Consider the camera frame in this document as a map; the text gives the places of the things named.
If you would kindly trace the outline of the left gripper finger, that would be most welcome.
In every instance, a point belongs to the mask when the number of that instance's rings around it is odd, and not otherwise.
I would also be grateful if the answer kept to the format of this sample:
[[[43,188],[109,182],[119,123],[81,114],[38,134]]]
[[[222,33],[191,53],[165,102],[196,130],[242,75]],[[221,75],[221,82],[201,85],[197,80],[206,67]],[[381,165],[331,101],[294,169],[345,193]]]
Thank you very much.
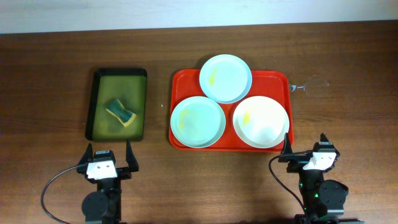
[[[139,171],[139,164],[132,151],[130,140],[126,140],[126,162],[130,171]]]
[[[86,151],[84,152],[84,154],[82,155],[78,165],[87,165],[88,163],[91,163],[93,160],[93,148],[92,148],[92,144],[89,143]]]

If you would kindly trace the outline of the cream white plate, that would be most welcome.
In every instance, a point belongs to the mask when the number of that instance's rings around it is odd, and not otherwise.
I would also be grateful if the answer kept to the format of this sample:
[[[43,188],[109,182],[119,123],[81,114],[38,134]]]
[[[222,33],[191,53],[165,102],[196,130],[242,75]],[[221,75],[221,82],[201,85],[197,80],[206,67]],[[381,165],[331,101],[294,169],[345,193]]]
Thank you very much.
[[[266,96],[252,96],[238,104],[233,127],[247,145],[267,149],[282,143],[289,132],[290,120],[284,107]]]

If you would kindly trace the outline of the green and yellow sponge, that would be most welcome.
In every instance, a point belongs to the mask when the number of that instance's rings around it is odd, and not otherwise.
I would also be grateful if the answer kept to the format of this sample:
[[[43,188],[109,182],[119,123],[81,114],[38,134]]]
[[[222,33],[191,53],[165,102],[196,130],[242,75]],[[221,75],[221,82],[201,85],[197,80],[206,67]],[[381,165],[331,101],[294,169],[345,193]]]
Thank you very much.
[[[117,118],[124,127],[128,127],[137,116],[132,111],[125,109],[124,105],[118,99],[113,100],[106,107],[106,111]]]

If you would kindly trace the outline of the mint green plate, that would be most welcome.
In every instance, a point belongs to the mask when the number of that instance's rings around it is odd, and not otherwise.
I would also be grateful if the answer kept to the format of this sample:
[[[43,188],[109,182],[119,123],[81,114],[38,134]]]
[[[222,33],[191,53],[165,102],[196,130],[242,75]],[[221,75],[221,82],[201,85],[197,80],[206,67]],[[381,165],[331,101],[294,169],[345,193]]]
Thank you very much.
[[[174,137],[184,146],[205,148],[222,137],[226,116],[214,100],[192,96],[182,100],[173,109],[170,128]]]

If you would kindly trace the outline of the light blue plate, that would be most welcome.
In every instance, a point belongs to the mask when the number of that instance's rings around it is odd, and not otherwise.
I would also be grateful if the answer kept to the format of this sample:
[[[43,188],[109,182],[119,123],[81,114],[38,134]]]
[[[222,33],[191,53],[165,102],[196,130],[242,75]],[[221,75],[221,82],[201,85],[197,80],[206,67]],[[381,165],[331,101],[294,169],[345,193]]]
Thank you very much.
[[[216,55],[200,69],[199,82],[202,92],[212,100],[230,104],[243,99],[252,86],[252,72],[241,58]]]

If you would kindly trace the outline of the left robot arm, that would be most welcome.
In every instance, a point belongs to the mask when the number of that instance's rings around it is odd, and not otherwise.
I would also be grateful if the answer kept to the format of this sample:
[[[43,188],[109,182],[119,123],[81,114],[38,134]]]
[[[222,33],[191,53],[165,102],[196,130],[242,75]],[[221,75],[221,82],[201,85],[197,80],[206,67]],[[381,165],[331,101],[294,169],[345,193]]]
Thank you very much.
[[[130,140],[126,141],[126,162],[126,167],[117,168],[112,150],[94,152],[92,145],[88,145],[76,169],[88,182],[96,185],[96,190],[88,194],[81,204],[85,223],[122,223],[121,182],[131,179],[132,173],[139,171]]]

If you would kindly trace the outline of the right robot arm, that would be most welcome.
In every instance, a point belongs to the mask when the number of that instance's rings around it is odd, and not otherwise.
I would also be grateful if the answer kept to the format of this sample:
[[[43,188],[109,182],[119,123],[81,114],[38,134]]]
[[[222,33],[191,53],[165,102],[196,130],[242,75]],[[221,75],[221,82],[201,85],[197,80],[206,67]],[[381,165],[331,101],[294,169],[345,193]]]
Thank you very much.
[[[332,170],[340,153],[324,134],[309,151],[292,151],[289,135],[284,136],[284,145],[278,157],[287,163],[288,173],[299,175],[298,187],[303,213],[294,217],[295,223],[338,223],[344,214],[343,205],[349,189],[336,180],[324,179]]]

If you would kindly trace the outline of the black tray with green mat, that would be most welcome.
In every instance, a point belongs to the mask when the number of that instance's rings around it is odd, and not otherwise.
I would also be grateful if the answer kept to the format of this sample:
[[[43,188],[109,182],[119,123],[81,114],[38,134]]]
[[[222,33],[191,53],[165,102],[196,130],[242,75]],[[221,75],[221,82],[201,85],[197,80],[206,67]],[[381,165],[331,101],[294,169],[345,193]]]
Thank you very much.
[[[93,72],[85,137],[89,141],[141,141],[144,138],[147,72],[143,68],[98,68]],[[106,111],[114,100],[136,114],[128,126]]]

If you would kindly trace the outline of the red plastic tray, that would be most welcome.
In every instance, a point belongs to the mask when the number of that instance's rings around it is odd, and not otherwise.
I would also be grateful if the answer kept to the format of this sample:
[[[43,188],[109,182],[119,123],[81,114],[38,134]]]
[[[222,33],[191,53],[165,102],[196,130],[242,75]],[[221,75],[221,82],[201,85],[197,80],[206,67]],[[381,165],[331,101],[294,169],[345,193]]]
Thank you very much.
[[[191,96],[204,96],[199,82],[199,69],[183,69],[175,73],[172,79],[172,91],[170,110],[174,108],[184,99]],[[293,117],[290,100],[290,87],[287,77],[278,71],[272,70],[253,70],[252,86],[248,94],[251,96],[266,96],[280,103],[287,112],[289,117],[289,140],[294,143]],[[221,104],[221,108],[226,116],[226,128],[222,137],[214,144],[205,147],[205,151],[231,151],[231,152],[280,152],[283,144],[280,143],[271,148],[260,149],[252,147],[241,140],[236,134],[232,119],[233,112],[238,103]]]

